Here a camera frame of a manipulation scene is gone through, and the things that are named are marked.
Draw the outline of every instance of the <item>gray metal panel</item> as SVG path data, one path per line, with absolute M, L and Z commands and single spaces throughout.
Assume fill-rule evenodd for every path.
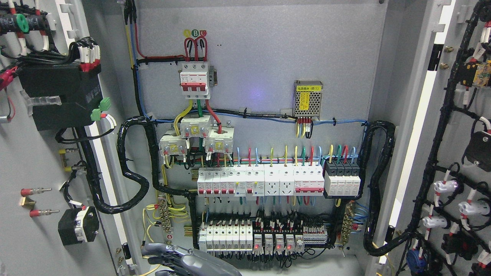
M 140 45 L 146 55 L 181 54 L 184 29 L 207 30 L 209 61 L 218 70 L 219 84 L 211 92 L 214 108 L 248 107 L 252 112 L 290 109 L 293 82 L 318 79 L 325 85 L 321 119 L 368 117 L 386 9 L 386 5 L 379 5 L 376 0 L 142 1 L 137 4 Z M 136 114 L 133 83 L 120 7 L 107 1 L 103 5 L 108 24 L 112 22 L 117 29 L 108 36 L 114 41 L 112 54 L 118 57 L 114 62 L 126 115 L 133 116 Z M 152 63 L 141 69 L 142 93 L 150 114 L 173 118 L 186 107 L 187 102 L 179 91 L 179 66 Z M 331 143 L 358 146 L 362 138 L 359 124 L 317 126 L 313 139 L 304 140 L 295 138 L 293 124 L 220 118 L 222 122 L 231 120 L 236 127 L 234 144 L 241 148 L 242 157 L 246 156 L 248 147 L 253 147 L 253 152 L 254 147 L 258 147 L 263 156 L 269 155 L 270 148 L 274 147 L 274 155 L 281 156 L 285 144 L 289 156 L 293 155 L 295 145 L 299 146 L 299 152 L 304 145 L 307 151 L 310 145 L 321 145 L 326 154 Z M 159 135 L 167 129 L 169 125 L 159 126 Z M 141 131 L 136 132 L 129 133 L 127 148 L 133 153 L 136 171 L 149 178 L 146 141 Z M 168 176 L 172 187 L 195 186 L 190 175 L 180 167 L 169 170 Z M 147 197 L 144 204 L 151 203 L 154 200 Z M 310 209 L 314 214 L 329 212 L 331 205 L 332 200 L 318 198 L 315 207 L 301 208 L 302 211 Z M 216 204 L 212 208 L 225 206 Z M 230 206 L 236 211 L 254 212 L 257 208 L 255 202 Z M 139 211 L 130 212 L 136 218 L 134 224 L 138 229 L 133 235 L 141 238 Z M 159 230 L 155 227 L 151 231 L 157 236 Z M 181 237 L 180 233 L 176 236 L 177 244 L 191 245 L 189 238 Z
M 26 0 L 33 5 L 34 1 Z M 42 1 L 42 9 L 51 12 L 57 20 L 54 39 L 61 53 L 67 51 L 63 29 L 59 24 L 54 0 Z M 38 32 L 26 36 L 34 42 L 36 49 L 42 45 Z M 18 53 L 15 35 L 0 38 L 7 50 Z M 9 60 L 1 58 L 2 63 Z M 24 100 L 19 94 L 20 82 L 16 79 L 8 87 L 16 106 L 17 114 L 10 124 L 0 125 L 1 186 L 0 202 L 0 257 L 6 273 L 17 275 L 76 275 L 87 274 L 114 275 L 115 270 L 108 254 L 102 229 L 92 243 L 66 246 L 61 243 L 57 231 L 58 221 L 68 205 L 58 191 L 68 174 L 61 168 L 54 131 L 38 132 L 32 117 L 28 117 Z M 8 108 L 5 96 L 0 97 L 0 113 L 6 114 Z M 78 155 L 70 154 L 71 161 Z M 70 193 L 74 200 L 90 204 L 90 193 L 85 176 L 79 175 L 71 185 Z M 60 210 L 60 213 L 46 217 L 30 218 L 29 211 L 19 205 L 22 188 L 53 188 L 52 192 L 31 196 L 36 200 L 36 208 Z M 109 236 L 115 235 L 112 216 L 102 214 L 102 221 Z
M 468 4 L 470 5 L 469 9 L 472 9 L 475 3 L 476 3 L 475 0 L 456 1 L 454 14 L 452 16 L 452 21 L 449 26 L 448 35 L 445 40 L 445 46 L 452 46 L 455 49 L 458 48 L 458 46 L 461 43 L 462 35 L 464 33 L 466 24 L 457 24 L 457 16 L 458 16 L 457 13 L 458 12 L 465 13 L 466 10 L 461 9 L 462 5 Z M 474 36 L 471 40 L 471 43 L 469 44 L 470 47 L 475 47 L 477 43 L 476 38 L 480 36 L 483 24 L 484 23 L 480 22 L 478 27 L 476 27 L 474 31 Z M 440 62 L 445 62 L 448 63 L 449 65 L 452 65 L 453 62 L 455 61 L 455 55 L 456 55 L 456 51 L 454 51 L 453 53 L 443 53 Z M 426 159 L 428 157 L 429 150 L 431 149 L 432 146 L 432 140 L 435 135 L 436 126 L 438 123 L 438 117 L 440 114 L 439 109 L 442 105 L 443 97 L 444 97 L 443 88 L 447 86 L 447 80 L 449 75 L 450 75 L 449 70 L 438 70 L 436 74 L 436 80 L 430 98 L 428 111 L 426 113 L 426 118 L 421 133 L 420 143 L 418 145 L 418 149 L 415 156 L 415 160 L 417 160 L 417 162 L 414 163 L 414 166 L 412 167 L 409 177 L 410 185 L 416 187 L 419 187 L 421 183 Z M 455 98 L 456 105 L 460 107 L 462 106 L 462 96 L 463 96 L 462 93 L 460 94 L 457 93 Z M 491 96 L 489 94 L 489 88 L 481 89 L 478 92 L 476 99 L 474 100 L 473 107 L 470 110 L 476 112 L 479 115 L 483 115 L 489 118 L 491 116 L 491 110 L 489 110 L 490 101 L 491 101 Z M 445 136 L 443 137 L 443 142 L 441 144 L 440 151 L 438 154 L 438 161 L 440 162 L 439 165 L 448 166 L 452 162 L 460 161 L 461 156 L 470 140 L 470 128 L 472 122 L 473 122 L 472 119 L 460 113 L 455 112 L 452 115 L 452 119 L 450 120 L 450 124 L 447 126 L 447 130 L 445 132 Z M 488 183 L 490 183 L 491 181 L 491 175 L 489 173 L 484 172 L 483 170 L 477 168 L 476 166 L 470 165 L 470 162 L 467 160 L 464 166 L 461 165 L 461 171 L 465 175 L 473 179 L 474 181 L 487 181 Z M 436 180 L 442 178 L 443 178 L 443 173 L 436 174 Z M 452 214 L 455 218 L 458 218 L 460 213 L 458 211 L 457 204 L 462 201 L 466 201 L 466 197 L 469 191 L 470 188 L 466 187 L 464 193 L 457 196 L 457 198 L 454 200 L 452 204 L 450 204 L 448 207 L 445 207 L 445 210 L 450 214 Z M 403 208 L 401 210 L 401 216 L 398 223 L 399 228 L 404 228 L 409 222 L 410 213 L 412 212 L 412 208 L 413 208 L 412 200 L 415 198 L 417 192 L 418 192 L 417 189 L 408 188 L 406 192 L 406 196 L 404 198 Z M 445 201 L 446 197 L 447 195 L 442 195 L 441 199 Z M 477 200 L 480 198 L 482 198 L 482 195 L 477 193 L 474 199 Z M 433 189 L 431 189 L 428 194 L 428 200 L 430 201 L 433 200 Z M 427 215 L 428 215 L 428 210 L 423 211 L 423 216 L 427 216 Z M 470 220 L 473 225 L 480 225 L 486 219 L 472 217 L 470 218 Z M 433 229 L 430 235 L 430 242 L 442 254 L 444 252 L 440 249 L 440 244 L 442 242 L 443 234 L 446 233 L 448 233 L 448 230 Z M 488 229 L 478 232 L 478 235 L 481 236 L 484 241 L 489 241 L 491 239 L 491 232 Z M 471 261 L 465 261 L 462 258 L 459 258 L 457 260 L 456 265 L 454 265 L 456 274 L 467 275 L 470 271 L 470 266 L 473 262 L 477 262 L 477 256 L 475 256 Z M 448 270 L 444 268 L 443 275 L 447 276 L 450 275 L 450 273 L 448 272 Z

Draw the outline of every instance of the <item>power supply label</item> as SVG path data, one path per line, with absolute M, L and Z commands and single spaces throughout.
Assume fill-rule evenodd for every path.
M 297 85 L 297 92 L 316 92 L 322 90 L 322 85 Z
M 299 110 L 308 110 L 310 104 L 310 92 L 300 92 Z

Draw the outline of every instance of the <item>green terminal connector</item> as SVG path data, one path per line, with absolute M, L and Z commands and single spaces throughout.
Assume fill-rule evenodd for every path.
M 15 19 L 17 21 L 17 26 L 23 33 L 29 33 L 29 23 L 23 14 L 15 14 Z
M 100 109 L 94 109 L 92 114 L 90 115 L 90 119 L 92 121 L 100 121 L 101 120 L 102 111 Z
M 111 107 L 111 99 L 109 97 L 102 99 L 101 102 L 99 103 L 99 109 L 102 112 L 108 111 L 110 107 Z

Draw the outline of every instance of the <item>door hinge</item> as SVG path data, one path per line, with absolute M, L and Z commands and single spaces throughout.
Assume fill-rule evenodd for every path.
M 436 71 L 438 69 L 442 51 L 443 44 L 433 44 L 433 50 L 431 51 L 430 62 L 428 64 L 428 71 Z

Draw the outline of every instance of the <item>robotic hand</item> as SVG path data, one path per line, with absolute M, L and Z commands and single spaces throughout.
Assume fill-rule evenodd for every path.
M 242 276 L 231 264 L 197 249 L 166 244 L 146 244 L 142 255 L 154 255 L 148 263 L 162 264 L 174 271 L 158 271 L 155 276 Z

